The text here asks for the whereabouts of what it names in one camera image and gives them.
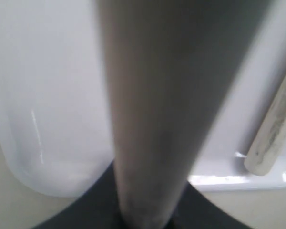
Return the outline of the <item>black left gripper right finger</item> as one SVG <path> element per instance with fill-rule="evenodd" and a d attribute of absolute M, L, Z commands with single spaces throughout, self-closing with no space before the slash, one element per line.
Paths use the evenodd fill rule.
<path fill-rule="evenodd" d="M 168 223 L 169 229 L 248 229 L 187 183 Z"/>

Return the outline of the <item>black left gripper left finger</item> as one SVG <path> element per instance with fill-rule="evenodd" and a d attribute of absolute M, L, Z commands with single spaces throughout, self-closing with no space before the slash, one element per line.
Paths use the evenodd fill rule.
<path fill-rule="evenodd" d="M 36 229 L 120 229 L 113 164 L 89 190 L 66 209 L 35 226 Z"/>

